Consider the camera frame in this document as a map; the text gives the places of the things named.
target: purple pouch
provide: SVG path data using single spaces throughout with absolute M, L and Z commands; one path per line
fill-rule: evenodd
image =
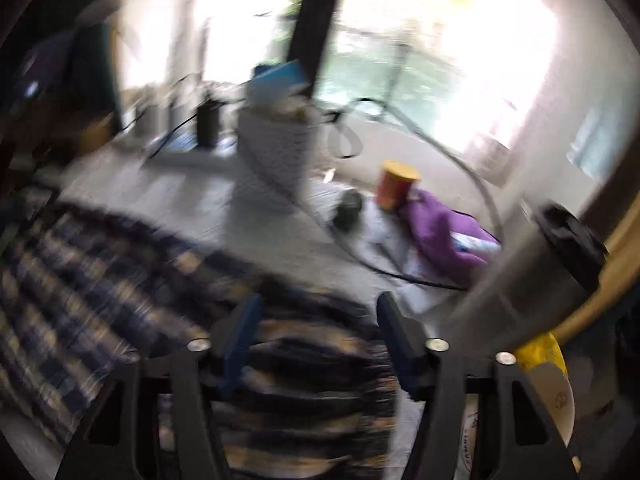
M 406 204 L 402 216 L 409 224 L 419 251 L 461 286 L 471 286 L 473 272 L 486 266 L 487 261 L 457 250 L 451 233 L 497 243 L 475 218 L 451 210 L 424 190 L 417 190 L 417 197 Z

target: orange object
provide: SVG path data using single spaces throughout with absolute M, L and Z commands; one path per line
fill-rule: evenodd
M 406 202 L 411 186 L 420 180 L 420 173 L 415 168 L 394 160 L 386 160 L 383 170 L 376 203 L 385 211 L 395 211 Z

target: striped fabric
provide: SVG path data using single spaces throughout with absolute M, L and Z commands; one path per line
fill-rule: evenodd
M 0 256 L 0 390 L 64 445 L 116 364 L 208 337 L 253 292 L 265 305 L 248 365 L 214 404 L 236 476 L 380 478 L 397 385 L 366 307 L 71 203 L 24 222 Z

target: table surface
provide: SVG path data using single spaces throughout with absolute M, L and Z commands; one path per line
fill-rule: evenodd
M 65 199 L 124 213 L 186 239 L 222 248 L 273 272 L 341 291 L 372 312 L 377 296 L 399 285 L 351 260 L 303 212 L 287 215 L 236 200 L 233 178 L 225 171 L 212 174 L 176 169 L 144 162 L 139 155 L 107 146 L 69 167 L 63 175 L 63 187 Z M 310 179 L 303 200 L 319 218 L 329 219 L 345 188 Z M 384 225 L 382 213 L 372 201 L 366 201 L 363 222 L 349 242 L 370 262 L 393 270 L 370 242 Z M 396 430 L 385 479 L 401 477 L 421 411 L 420 403 L 398 391 Z M 0 418 L 0 428 L 36 480 L 53 479 L 52 463 L 59 460 L 59 450 L 37 442 L 33 431 L 25 430 L 15 417 Z

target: dark green object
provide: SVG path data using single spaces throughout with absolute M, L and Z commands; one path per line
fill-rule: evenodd
M 334 226 L 338 231 L 349 232 L 356 225 L 364 205 L 362 195 L 355 189 L 349 189 L 342 194 L 340 203 L 335 208 Z

